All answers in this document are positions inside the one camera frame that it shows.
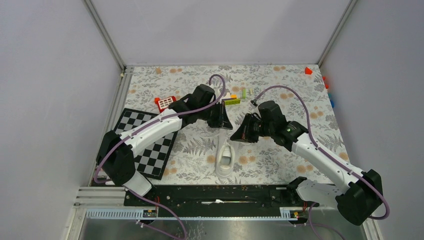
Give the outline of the white sneaker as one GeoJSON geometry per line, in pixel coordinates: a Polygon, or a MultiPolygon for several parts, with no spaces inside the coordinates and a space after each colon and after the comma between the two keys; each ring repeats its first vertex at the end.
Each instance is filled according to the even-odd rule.
{"type": "Polygon", "coordinates": [[[214,140],[217,140],[214,162],[215,174],[221,179],[231,176],[236,160],[236,150],[228,136],[228,132],[226,129],[220,129],[214,135],[214,140]]]}

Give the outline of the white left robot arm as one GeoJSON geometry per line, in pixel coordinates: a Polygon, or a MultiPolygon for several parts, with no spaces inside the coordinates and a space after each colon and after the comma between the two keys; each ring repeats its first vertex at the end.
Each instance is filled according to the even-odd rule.
{"type": "Polygon", "coordinates": [[[225,105],[205,84],[198,85],[193,93],[171,103],[162,113],[138,127],[121,133],[108,131],[97,154],[98,168],[111,182],[136,193],[136,199],[148,206],[154,202],[155,192],[151,182],[136,170],[135,157],[165,135],[198,120],[206,121],[210,128],[233,129],[225,105]]]}

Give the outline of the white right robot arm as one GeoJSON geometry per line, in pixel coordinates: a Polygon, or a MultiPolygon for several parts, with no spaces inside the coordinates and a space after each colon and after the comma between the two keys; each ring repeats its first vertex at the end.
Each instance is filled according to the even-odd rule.
{"type": "Polygon", "coordinates": [[[308,160],[329,178],[333,186],[298,177],[289,183],[287,201],[299,206],[304,201],[337,209],[351,224],[360,226],[384,202],[382,179],[344,161],[326,147],[313,143],[309,130],[297,121],[288,121],[272,100],[261,103],[258,113],[247,113],[231,141],[257,143],[270,137],[288,151],[308,160]]]}

